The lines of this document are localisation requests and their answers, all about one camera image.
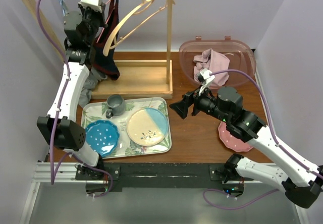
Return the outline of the pink plastic hanger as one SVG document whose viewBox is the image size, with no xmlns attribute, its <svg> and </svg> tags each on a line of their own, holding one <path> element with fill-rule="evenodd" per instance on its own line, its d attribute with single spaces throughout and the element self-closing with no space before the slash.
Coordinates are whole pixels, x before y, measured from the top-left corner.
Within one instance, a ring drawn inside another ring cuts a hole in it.
<svg viewBox="0 0 323 224">
<path fill-rule="evenodd" d="M 109 4 L 111 1 L 112 1 L 112 0 L 108 0 L 105 4 L 107 5 L 107 4 Z M 97 43 L 99 42 L 99 40 L 100 40 L 100 38 L 101 38 L 101 36 L 102 36 L 102 34 L 103 34 L 103 32 L 104 32 L 105 28 L 107 27 L 107 24 L 108 24 L 108 21 L 109 21 L 109 19 L 110 19 L 111 15 L 112 15 L 112 13 L 111 13 L 111 12 L 109 12 L 109 13 L 108 13 L 108 16 L 107 16 L 107 18 L 106 18 L 106 20 L 105 20 L 104 27 L 103 27 L 103 29 L 101 30 L 101 32 L 100 32 L 100 34 L 99 34 L 99 36 L 98 36 L 98 38 L 97 38 L 97 40 L 96 40 L 96 42 L 97 42 Z"/>
</svg>

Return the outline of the navy maroon tank top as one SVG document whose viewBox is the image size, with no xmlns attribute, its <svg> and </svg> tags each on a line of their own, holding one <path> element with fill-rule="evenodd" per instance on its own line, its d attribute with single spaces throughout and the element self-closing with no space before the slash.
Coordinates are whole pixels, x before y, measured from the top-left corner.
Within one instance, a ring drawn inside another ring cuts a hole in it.
<svg viewBox="0 0 323 224">
<path fill-rule="evenodd" d="M 107 27 L 105 28 L 99 42 L 96 42 L 98 38 L 96 37 L 93 45 L 96 51 L 93 67 L 99 70 L 100 72 L 106 74 L 111 80 L 116 81 L 120 76 L 120 72 L 113 59 L 115 49 L 110 49 L 108 55 L 105 56 L 103 54 L 103 48 L 110 34 L 119 23 L 119 0 L 112 0 L 110 2 L 109 12 L 111 12 L 112 15 L 108 21 Z"/>
</svg>

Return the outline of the pink tank top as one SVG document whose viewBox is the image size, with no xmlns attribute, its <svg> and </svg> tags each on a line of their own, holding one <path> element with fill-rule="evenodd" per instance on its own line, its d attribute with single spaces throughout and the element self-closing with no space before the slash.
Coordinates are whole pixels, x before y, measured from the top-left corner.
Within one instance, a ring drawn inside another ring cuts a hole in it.
<svg viewBox="0 0 323 224">
<path fill-rule="evenodd" d="M 196 82 L 199 82 L 196 76 L 201 70 L 208 69 L 214 73 L 217 71 L 227 70 L 230 64 L 228 57 L 226 57 L 224 54 L 214 51 L 211 48 L 202 52 L 201 55 L 194 56 L 193 62 L 196 63 L 193 71 L 194 80 Z M 215 79 L 213 80 L 211 86 L 223 86 L 228 78 L 228 73 L 217 74 L 215 75 Z"/>
</svg>

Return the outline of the cream plastic hanger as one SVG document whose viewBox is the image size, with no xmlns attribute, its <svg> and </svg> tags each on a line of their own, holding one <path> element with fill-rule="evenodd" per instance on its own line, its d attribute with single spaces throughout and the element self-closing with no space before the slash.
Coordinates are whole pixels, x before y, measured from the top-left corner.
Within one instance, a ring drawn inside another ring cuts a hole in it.
<svg viewBox="0 0 323 224">
<path fill-rule="evenodd" d="M 123 43 L 126 39 L 128 39 L 135 31 L 137 31 L 140 27 L 142 27 L 146 22 L 148 22 L 151 18 L 162 12 L 163 10 L 167 10 L 167 46 L 170 46 L 171 43 L 171 27 L 172 27 L 172 8 L 175 5 L 175 0 L 165 0 L 165 5 L 163 7 L 159 7 L 154 13 L 149 15 L 146 19 L 144 19 L 140 24 L 134 27 L 131 31 L 129 31 L 126 35 L 120 36 L 119 40 L 117 40 L 117 34 L 123 28 L 123 26 L 131 19 L 132 17 L 138 16 L 143 12 L 147 11 L 156 0 L 141 0 L 141 3 L 136 6 L 133 10 L 131 10 L 115 27 L 115 29 L 111 32 L 108 37 L 104 47 L 103 47 L 103 55 L 107 56 L 109 51 L 118 47 L 121 43 Z"/>
</svg>

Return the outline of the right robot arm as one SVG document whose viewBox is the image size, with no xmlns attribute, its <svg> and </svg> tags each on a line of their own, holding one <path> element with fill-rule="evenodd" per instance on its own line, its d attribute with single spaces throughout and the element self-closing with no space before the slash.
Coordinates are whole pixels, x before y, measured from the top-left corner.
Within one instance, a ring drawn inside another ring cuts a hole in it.
<svg viewBox="0 0 323 224">
<path fill-rule="evenodd" d="M 295 205 L 308 209 L 322 192 L 322 166 L 297 154 L 272 132 L 256 114 L 243 108 L 243 97 L 233 87 L 221 87 L 216 96 L 209 89 L 187 92 L 170 104 L 182 119 L 193 106 L 192 115 L 203 112 L 226 125 L 233 137 L 259 150 L 276 167 L 233 154 L 224 164 L 225 181 L 239 177 L 254 179 L 280 191 Z"/>
</svg>

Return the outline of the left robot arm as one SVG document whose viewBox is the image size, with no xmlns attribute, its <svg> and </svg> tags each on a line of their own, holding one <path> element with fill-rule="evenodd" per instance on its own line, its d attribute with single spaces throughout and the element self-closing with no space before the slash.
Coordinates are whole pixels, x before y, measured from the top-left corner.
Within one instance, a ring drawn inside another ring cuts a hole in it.
<svg viewBox="0 0 323 224">
<path fill-rule="evenodd" d="M 49 145 L 49 152 L 61 149 L 87 166 L 94 180 L 104 175 L 102 157 L 86 142 L 85 129 L 76 123 L 77 105 L 82 87 L 94 62 L 93 43 L 104 22 L 105 4 L 79 6 L 64 16 L 64 69 L 55 100 L 47 115 L 37 119 L 37 126 Z"/>
</svg>

